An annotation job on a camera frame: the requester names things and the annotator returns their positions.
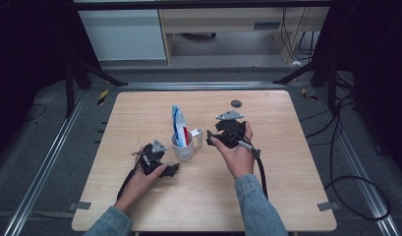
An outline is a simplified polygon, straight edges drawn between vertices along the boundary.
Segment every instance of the person's left hand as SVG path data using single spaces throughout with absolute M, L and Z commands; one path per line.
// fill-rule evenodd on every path
M 125 214 L 130 215 L 133 204 L 148 191 L 149 187 L 151 187 L 157 177 L 163 173 L 165 168 L 166 165 L 162 164 L 155 168 L 155 170 L 149 175 L 145 175 L 140 167 L 137 168 L 133 177 L 128 182 L 123 195 L 114 206 Z

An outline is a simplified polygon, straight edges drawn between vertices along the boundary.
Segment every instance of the table top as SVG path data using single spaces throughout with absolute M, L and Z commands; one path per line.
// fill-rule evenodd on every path
M 231 101 L 242 101 L 233 108 Z M 165 164 L 180 162 L 174 177 L 158 179 L 138 202 L 130 218 L 133 231 L 244 231 L 234 179 L 215 147 L 203 142 L 189 161 L 179 161 L 170 137 L 172 104 L 185 115 L 188 129 L 216 134 L 215 115 L 234 109 L 248 120 L 252 143 L 261 149 L 268 197 L 288 231 L 330 231 L 331 210 L 319 211 L 327 197 L 290 95 L 284 90 L 121 92 L 113 107 L 90 170 L 72 227 L 88 230 L 116 201 L 134 166 L 132 153 L 154 139 L 168 146 Z M 260 180 L 257 165 L 255 174 Z

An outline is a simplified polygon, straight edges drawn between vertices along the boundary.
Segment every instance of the white mug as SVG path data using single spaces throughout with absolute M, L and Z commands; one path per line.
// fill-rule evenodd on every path
M 195 153 L 194 137 L 198 137 L 198 148 L 201 148 L 202 146 L 202 139 L 203 139 L 202 128 L 197 128 L 191 132 L 188 132 L 188 136 L 189 136 L 189 144 L 186 147 L 177 146 L 175 134 L 173 134 L 172 137 L 170 138 L 176 158 L 178 158 L 179 160 L 190 160 L 192 157 L 194 157 Z

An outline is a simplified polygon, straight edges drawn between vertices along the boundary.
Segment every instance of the small round object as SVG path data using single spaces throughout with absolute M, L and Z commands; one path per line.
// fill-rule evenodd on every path
M 240 108 L 243 105 L 243 102 L 241 102 L 240 100 L 232 100 L 231 105 L 234 108 Z

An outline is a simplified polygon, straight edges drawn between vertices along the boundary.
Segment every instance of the sleeve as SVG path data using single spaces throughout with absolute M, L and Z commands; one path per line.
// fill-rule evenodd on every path
M 254 174 L 239 177 L 235 190 L 243 216 L 246 235 L 285 235 L 286 228 L 274 206 L 262 192 Z
M 120 209 L 110 206 L 109 209 L 93 224 L 84 234 L 86 236 L 127 236 L 130 233 L 133 222 Z

